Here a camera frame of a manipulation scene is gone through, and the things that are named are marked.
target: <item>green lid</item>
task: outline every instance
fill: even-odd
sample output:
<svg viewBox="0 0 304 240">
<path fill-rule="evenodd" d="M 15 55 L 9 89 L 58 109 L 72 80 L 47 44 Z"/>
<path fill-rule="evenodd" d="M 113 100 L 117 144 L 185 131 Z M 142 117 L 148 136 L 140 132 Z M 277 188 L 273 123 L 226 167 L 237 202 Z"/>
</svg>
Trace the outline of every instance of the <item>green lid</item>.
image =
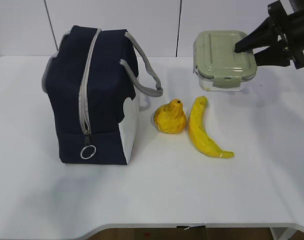
<svg viewBox="0 0 304 240">
<path fill-rule="evenodd" d="M 203 31 L 194 42 L 194 71 L 217 88 L 236 88 L 257 70 L 253 51 L 235 53 L 241 31 Z"/>
</svg>

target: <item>insulated lunch bag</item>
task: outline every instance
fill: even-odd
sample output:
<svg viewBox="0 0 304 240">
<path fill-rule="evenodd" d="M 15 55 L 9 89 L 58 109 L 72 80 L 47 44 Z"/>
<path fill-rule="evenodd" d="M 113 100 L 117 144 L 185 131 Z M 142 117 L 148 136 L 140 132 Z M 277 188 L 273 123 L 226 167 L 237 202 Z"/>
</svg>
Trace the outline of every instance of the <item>insulated lunch bag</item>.
<svg viewBox="0 0 304 240">
<path fill-rule="evenodd" d="M 134 48 L 156 89 L 139 84 Z M 80 26 L 63 36 L 46 66 L 42 88 L 54 112 L 59 157 L 69 164 L 128 164 L 138 121 L 138 91 L 151 97 L 163 94 L 157 74 L 126 29 Z"/>
</svg>

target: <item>yellow pear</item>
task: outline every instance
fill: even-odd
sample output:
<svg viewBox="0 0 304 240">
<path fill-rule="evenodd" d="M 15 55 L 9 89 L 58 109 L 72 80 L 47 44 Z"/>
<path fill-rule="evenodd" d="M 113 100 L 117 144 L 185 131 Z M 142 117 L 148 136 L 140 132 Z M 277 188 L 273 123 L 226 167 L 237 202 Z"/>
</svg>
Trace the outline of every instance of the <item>yellow pear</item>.
<svg viewBox="0 0 304 240">
<path fill-rule="evenodd" d="M 162 133 L 178 134 L 182 132 L 187 123 L 182 101 L 174 99 L 170 103 L 160 106 L 154 114 L 154 122 Z"/>
</svg>

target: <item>gray handle strap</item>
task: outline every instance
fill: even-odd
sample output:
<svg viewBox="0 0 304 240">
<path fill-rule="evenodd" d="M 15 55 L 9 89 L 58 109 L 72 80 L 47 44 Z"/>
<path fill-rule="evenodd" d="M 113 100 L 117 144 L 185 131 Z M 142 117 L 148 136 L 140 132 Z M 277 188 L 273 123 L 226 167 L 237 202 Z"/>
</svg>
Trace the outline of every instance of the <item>gray handle strap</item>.
<svg viewBox="0 0 304 240">
<path fill-rule="evenodd" d="M 51 67 L 52 61 L 53 61 L 53 59 L 55 59 L 57 57 L 57 54 L 58 54 L 58 52 L 56 52 L 53 56 L 51 56 L 50 59 L 47 62 L 47 65 L 46 65 L 46 68 L 45 68 L 45 71 L 44 71 L 44 74 L 43 74 L 43 77 L 42 77 L 42 90 L 43 90 L 44 93 L 47 93 L 47 90 L 46 90 L 47 74 L 48 74 L 48 71 Z"/>
<path fill-rule="evenodd" d="M 63 42 L 65 41 L 65 39 L 70 35 L 71 31 L 68 31 L 66 33 L 64 33 L 63 37 L 62 37 L 62 40 L 61 40 L 61 43 L 60 43 L 60 46 L 58 47 L 58 51 L 61 50 L 62 48 L 62 45 L 63 45 Z"/>
<path fill-rule="evenodd" d="M 161 81 L 160 81 L 160 78 L 158 77 L 158 75 L 156 74 L 156 72 L 153 70 L 150 62 L 148 61 L 144 51 L 142 50 L 142 48 L 138 45 L 138 43 L 136 42 L 136 40 L 133 38 L 133 36 L 129 33 L 129 32 L 126 32 L 125 33 L 125 37 L 127 37 L 131 43 L 133 44 L 134 48 L 138 51 L 138 53 L 142 56 L 142 59 L 144 61 L 144 64 L 145 64 L 145 69 L 146 69 L 146 72 L 151 75 L 154 80 L 156 81 L 156 89 L 152 89 L 152 88 L 149 88 L 149 87 L 146 87 L 146 86 L 143 86 L 141 85 L 133 71 L 131 70 L 130 66 L 128 65 L 128 63 L 124 60 L 124 59 L 121 59 L 120 60 L 120 64 L 124 67 L 128 77 L 130 78 L 130 80 L 132 81 L 133 85 L 139 90 L 141 91 L 142 93 L 146 94 L 147 96 L 150 96 L 150 97 L 154 97 L 154 98 L 157 98 L 157 97 L 160 97 L 163 95 L 163 88 L 161 86 Z"/>
</svg>

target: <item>floor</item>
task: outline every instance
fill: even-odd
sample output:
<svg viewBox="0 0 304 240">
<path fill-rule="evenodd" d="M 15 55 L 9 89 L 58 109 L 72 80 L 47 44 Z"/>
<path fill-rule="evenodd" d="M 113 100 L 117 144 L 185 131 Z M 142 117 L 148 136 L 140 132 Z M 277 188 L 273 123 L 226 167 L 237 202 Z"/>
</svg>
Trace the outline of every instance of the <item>floor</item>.
<svg viewBox="0 0 304 240">
<path fill-rule="evenodd" d="M 89 240 L 273 240 L 268 228 L 112 228 Z M 304 240 L 297 231 L 290 240 Z"/>
</svg>

